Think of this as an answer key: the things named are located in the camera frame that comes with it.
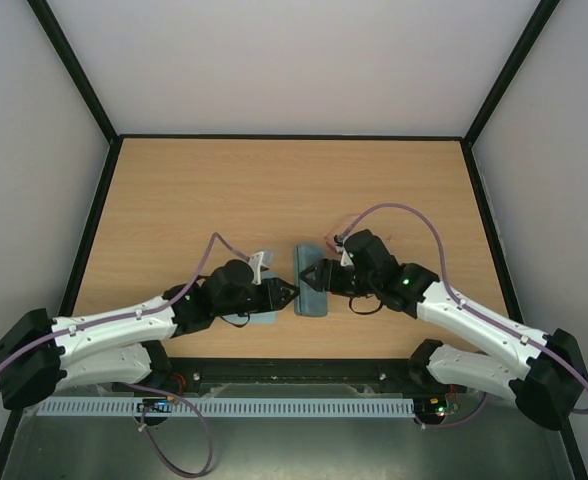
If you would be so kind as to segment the pink transparent sunglasses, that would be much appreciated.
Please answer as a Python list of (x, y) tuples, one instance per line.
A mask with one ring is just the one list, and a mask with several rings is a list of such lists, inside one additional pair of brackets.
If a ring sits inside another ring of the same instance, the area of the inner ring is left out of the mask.
[(325, 244), (331, 252), (335, 254), (342, 252), (342, 241), (351, 234), (360, 220), (361, 215), (358, 213), (349, 213), (337, 220), (324, 235)]

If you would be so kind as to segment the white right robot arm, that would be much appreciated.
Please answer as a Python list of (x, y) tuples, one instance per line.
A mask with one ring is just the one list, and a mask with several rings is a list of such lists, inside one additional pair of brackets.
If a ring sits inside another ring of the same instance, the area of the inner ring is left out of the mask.
[(588, 373), (575, 337), (514, 322), (462, 295), (416, 263), (400, 263), (365, 229), (347, 238), (340, 259), (307, 257), (299, 281), (349, 299), (374, 296), (392, 311), (444, 328), (476, 347), (426, 339), (408, 360), (419, 390), (457, 385), (512, 403), (540, 427), (560, 430), (585, 390)]

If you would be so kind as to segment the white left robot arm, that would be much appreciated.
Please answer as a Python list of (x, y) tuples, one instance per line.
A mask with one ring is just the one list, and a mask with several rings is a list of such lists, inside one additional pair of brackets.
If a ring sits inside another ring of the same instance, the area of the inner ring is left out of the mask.
[(299, 288), (230, 260), (146, 302), (103, 314), (24, 314), (0, 339), (0, 396), (7, 410), (58, 390), (105, 382), (140, 383), (168, 370), (159, 342), (208, 329), (219, 317), (279, 312)]

